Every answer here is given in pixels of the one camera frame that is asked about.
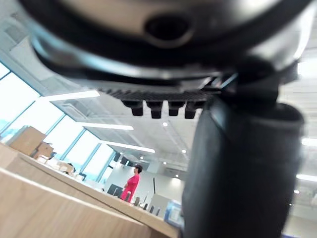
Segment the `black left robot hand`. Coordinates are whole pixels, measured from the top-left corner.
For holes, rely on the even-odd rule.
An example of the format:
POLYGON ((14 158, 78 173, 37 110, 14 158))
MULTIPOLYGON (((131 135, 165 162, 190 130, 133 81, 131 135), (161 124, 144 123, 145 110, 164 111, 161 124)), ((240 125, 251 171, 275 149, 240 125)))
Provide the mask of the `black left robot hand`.
POLYGON ((51 71, 134 116, 198 121, 183 238, 279 238, 302 162, 304 118, 278 103, 297 79, 314 0, 20 0, 51 71))

